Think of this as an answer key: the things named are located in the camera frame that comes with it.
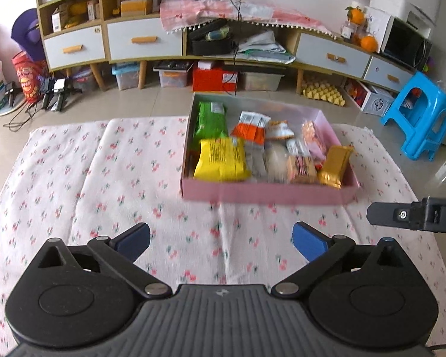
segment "white printer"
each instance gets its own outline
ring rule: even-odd
[[[430,39],[433,35],[432,21],[419,8],[406,0],[370,0],[370,7],[405,21],[426,39]]]

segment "cherry pattern tablecloth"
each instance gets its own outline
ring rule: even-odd
[[[43,242],[83,245],[144,221],[152,231],[136,264],[168,283],[263,283],[269,288],[306,260],[291,243],[303,220],[326,235],[401,243],[439,302],[430,344],[446,343],[446,269],[431,233],[371,226],[372,201],[415,196],[370,131],[335,125],[355,146],[351,165],[362,185],[346,206],[233,205],[185,202],[179,193],[187,118],[129,118],[42,127],[31,133],[0,194],[0,352],[15,341],[5,302]]]

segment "snack package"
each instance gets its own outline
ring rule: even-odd
[[[291,138],[286,141],[286,148],[291,156],[310,157],[310,151],[301,138]]]
[[[244,144],[244,154],[246,155],[246,167],[251,171],[254,182],[267,182],[268,172],[264,164],[264,147],[246,142]]]
[[[270,120],[271,117],[263,114],[241,111],[240,121],[231,135],[262,145],[264,144],[264,129]]]
[[[289,129],[287,121],[269,121],[264,134],[267,141],[294,138],[294,132]]]
[[[317,173],[320,183],[338,189],[342,188],[343,176],[352,152],[352,146],[331,146],[322,169]]]
[[[287,159],[287,179],[291,184],[315,184],[317,172],[312,157],[289,156]]]
[[[309,148],[312,157],[317,160],[324,161],[327,153],[327,147],[322,139],[322,135],[317,131],[313,121],[307,121],[302,124],[302,136],[304,142]]]
[[[288,152],[284,145],[277,142],[269,143],[265,148],[264,155],[268,182],[286,183]]]
[[[239,138],[212,138],[200,141],[200,159],[194,178],[204,181],[243,181],[251,176],[246,168],[244,142]]]
[[[225,108],[222,103],[200,102],[196,121],[194,141],[228,136]]]

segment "plastic storage box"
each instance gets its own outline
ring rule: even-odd
[[[241,74],[246,91],[276,91],[283,76],[259,72],[243,72]]]
[[[112,75],[117,79],[119,90],[137,88],[139,85],[139,63],[117,63],[112,66]]]
[[[262,99],[195,93],[187,122],[186,141],[181,172],[181,191],[184,200],[222,203],[257,203],[262,205],[344,205],[353,200],[360,185],[351,166],[347,167],[341,189],[320,184],[276,184],[241,182],[210,182],[193,178],[198,154],[193,149],[193,135],[198,117],[199,102],[219,102],[227,109],[226,124],[232,130],[239,122],[241,111],[251,111],[285,119],[292,130],[301,128],[303,120],[313,120],[328,146],[340,145],[332,126],[322,111]]]
[[[84,93],[94,91],[98,88],[98,83],[90,68],[84,68],[75,73],[73,75],[73,85],[75,88],[83,90]]]
[[[188,84],[188,71],[193,63],[164,60],[153,70],[158,71],[160,87],[186,87]]]

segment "blue plastic stool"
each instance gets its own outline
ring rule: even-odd
[[[403,101],[413,88],[422,93],[412,109],[402,106]],[[437,131],[433,127],[443,118]],[[401,151],[411,160],[417,160],[427,150],[430,161],[438,150],[446,135],[446,93],[431,82],[423,73],[417,72],[403,87],[395,101],[391,104],[382,125],[393,119],[406,135]]]

